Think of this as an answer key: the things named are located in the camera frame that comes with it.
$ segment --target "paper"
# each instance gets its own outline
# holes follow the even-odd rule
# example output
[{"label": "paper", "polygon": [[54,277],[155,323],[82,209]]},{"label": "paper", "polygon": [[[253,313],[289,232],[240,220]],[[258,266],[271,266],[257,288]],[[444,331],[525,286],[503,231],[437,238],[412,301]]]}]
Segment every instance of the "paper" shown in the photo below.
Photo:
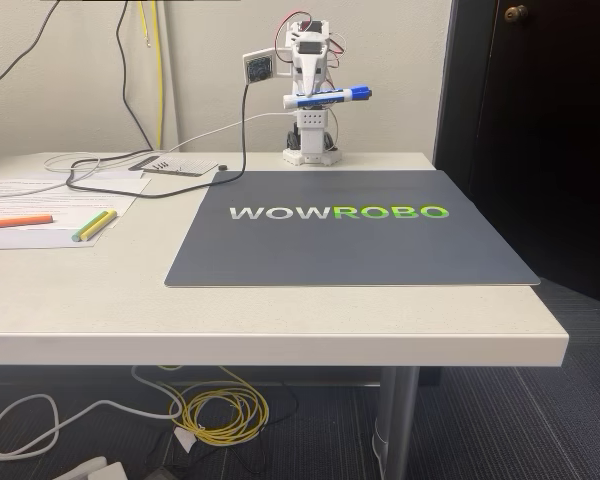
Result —
[{"label": "paper", "polygon": [[185,452],[189,453],[191,451],[191,447],[193,444],[198,441],[196,436],[190,432],[189,430],[185,430],[184,428],[176,427],[173,431],[176,438],[180,441],[180,445],[184,448]]},{"label": "paper", "polygon": [[84,248],[93,247],[104,230],[88,242],[74,242],[68,230],[14,230],[0,228],[0,250],[22,248]]},{"label": "paper", "polygon": [[[0,180],[0,194],[35,190],[57,184],[56,179],[9,179]],[[123,190],[140,193],[149,183],[149,179],[108,178],[87,179],[79,183],[85,187],[107,190]],[[134,201],[134,197],[106,193],[80,192],[60,187],[48,192],[35,193],[19,197],[0,198],[0,218],[51,214],[53,223],[12,227],[9,230],[77,230],[103,210],[113,209],[118,217],[125,214]]]}]

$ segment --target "floor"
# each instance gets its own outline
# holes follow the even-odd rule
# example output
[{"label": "floor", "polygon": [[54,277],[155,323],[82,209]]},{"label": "floor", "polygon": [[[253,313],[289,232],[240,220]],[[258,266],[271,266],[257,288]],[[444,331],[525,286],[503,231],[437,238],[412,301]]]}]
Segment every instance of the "floor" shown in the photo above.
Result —
[{"label": "floor", "polygon": [[[600,302],[551,282],[537,293],[571,335],[562,368],[448,368],[437,387],[418,394],[409,479],[600,479]],[[37,392],[0,386],[0,411]],[[273,419],[293,413],[282,387],[263,388]],[[129,381],[53,387],[66,418],[96,399],[160,411],[159,393]],[[209,454],[196,444],[187,458],[164,423],[100,408],[63,429],[43,457],[0,463],[0,480],[50,480],[98,455],[121,461],[129,480],[162,464],[176,478],[379,480],[371,450],[376,388],[295,387],[299,409],[267,429],[259,442]],[[222,415],[222,407],[213,412]],[[9,451],[48,428],[51,410],[36,400],[10,414],[0,429]],[[266,471],[263,469],[263,452]],[[241,465],[238,456],[246,464]]]}]

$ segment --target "mouse pad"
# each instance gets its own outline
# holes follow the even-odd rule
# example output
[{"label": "mouse pad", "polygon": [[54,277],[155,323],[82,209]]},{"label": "mouse pad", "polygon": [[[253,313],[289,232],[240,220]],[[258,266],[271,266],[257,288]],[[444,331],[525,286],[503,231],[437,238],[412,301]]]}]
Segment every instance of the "mouse pad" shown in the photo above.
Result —
[{"label": "mouse pad", "polygon": [[[214,181],[236,175],[218,172]],[[210,188],[170,287],[534,285],[444,172],[246,172]]]}]

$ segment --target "blue marker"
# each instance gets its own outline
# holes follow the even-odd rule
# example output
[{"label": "blue marker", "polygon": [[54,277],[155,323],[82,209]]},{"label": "blue marker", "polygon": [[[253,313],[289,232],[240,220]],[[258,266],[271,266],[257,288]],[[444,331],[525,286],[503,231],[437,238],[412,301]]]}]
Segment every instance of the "blue marker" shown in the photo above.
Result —
[{"label": "blue marker", "polygon": [[369,100],[370,96],[371,89],[369,87],[366,85],[356,85],[351,88],[341,88],[338,90],[314,93],[310,97],[307,97],[303,94],[285,95],[283,97],[283,105],[285,110],[290,110],[292,108],[329,105],[331,103]]}]

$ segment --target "door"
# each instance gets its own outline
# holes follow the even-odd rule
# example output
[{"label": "door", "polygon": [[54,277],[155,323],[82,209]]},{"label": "door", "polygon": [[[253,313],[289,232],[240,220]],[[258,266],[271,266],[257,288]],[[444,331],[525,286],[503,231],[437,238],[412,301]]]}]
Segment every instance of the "door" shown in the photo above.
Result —
[{"label": "door", "polygon": [[498,1],[471,194],[538,275],[600,299],[600,0],[520,1]]}]

